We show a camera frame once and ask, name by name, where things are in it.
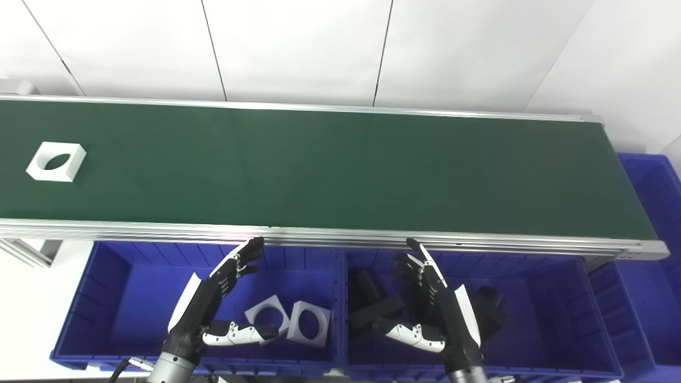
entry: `green conveyor belt surface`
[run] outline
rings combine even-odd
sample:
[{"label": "green conveyor belt surface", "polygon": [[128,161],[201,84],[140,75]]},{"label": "green conveyor belt surface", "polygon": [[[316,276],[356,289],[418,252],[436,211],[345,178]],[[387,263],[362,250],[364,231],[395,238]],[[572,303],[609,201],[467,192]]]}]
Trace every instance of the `green conveyor belt surface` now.
[{"label": "green conveyor belt surface", "polygon": [[0,134],[2,218],[656,238],[598,123],[4,100]]}]

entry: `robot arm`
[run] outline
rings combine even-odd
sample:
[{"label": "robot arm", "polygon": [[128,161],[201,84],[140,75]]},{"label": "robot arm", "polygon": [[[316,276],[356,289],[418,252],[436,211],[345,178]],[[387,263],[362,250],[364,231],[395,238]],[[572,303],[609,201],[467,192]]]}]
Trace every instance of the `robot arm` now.
[{"label": "robot arm", "polygon": [[417,257],[398,252],[395,267],[400,278],[415,284],[419,324],[379,318],[375,331],[415,348],[441,355],[452,383],[488,383],[480,352],[480,331],[465,286],[450,290],[428,250],[415,239],[407,245]]},{"label": "robot arm", "polygon": [[[148,383],[187,383],[199,364],[207,346],[234,346],[272,339],[278,335],[273,326],[237,325],[234,322],[215,321],[222,299],[227,296],[239,278],[258,271],[258,266],[248,262],[262,256],[264,240],[256,237],[242,243],[227,254],[213,269],[207,279],[193,274],[180,296],[168,324],[168,337],[155,365],[146,363],[151,374]],[[121,363],[110,382],[113,382],[125,365],[140,364],[132,358]]]}]

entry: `cable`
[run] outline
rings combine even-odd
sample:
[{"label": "cable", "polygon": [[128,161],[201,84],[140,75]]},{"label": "cable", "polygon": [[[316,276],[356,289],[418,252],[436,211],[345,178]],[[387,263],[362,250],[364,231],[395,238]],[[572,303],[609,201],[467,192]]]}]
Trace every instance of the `cable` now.
[{"label": "cable", "polygon": [[114,383],[116,379],[118,379],[118,376],[121,374],[121,372],[123,372],[123,370],[126,367],[128,367],[129,364],[130,364],[129,358],[123,359],[114,370],[114,373],[111,374],[111,378],[109,378],[109,383]]}]

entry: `metal rail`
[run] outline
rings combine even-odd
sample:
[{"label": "metal rail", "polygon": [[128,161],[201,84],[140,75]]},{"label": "metal rail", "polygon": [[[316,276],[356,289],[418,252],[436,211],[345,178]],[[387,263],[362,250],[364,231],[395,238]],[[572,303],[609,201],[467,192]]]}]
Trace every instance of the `metal rail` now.
[{"label": "metal rail", "polygon": [[272,245],[307,247],[405,248],[412,236],[438,251],[552,254],[656,260],[669,254],[662,241],[604,239],[576,236],[531,236],[402,230],[348,230],[328,228],[277,228],[143,222],[61,221],[49,219],[0,219],[0,236],[92,241],[154,241],[239,243],[264,236]]}]

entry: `metal support leg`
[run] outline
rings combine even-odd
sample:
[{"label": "metal support leg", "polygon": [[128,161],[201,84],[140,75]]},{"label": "metal support leg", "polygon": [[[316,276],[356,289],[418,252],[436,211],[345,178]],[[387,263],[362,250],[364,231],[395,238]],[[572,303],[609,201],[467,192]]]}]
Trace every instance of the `metal support leg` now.
[{"label": "metal support leg", "polygon": [[45,241],[41,248],[47,252],[44,254],[20,239],[0,238],[0,250],[31,267],[50,267],[60,245],[61,241]]}]

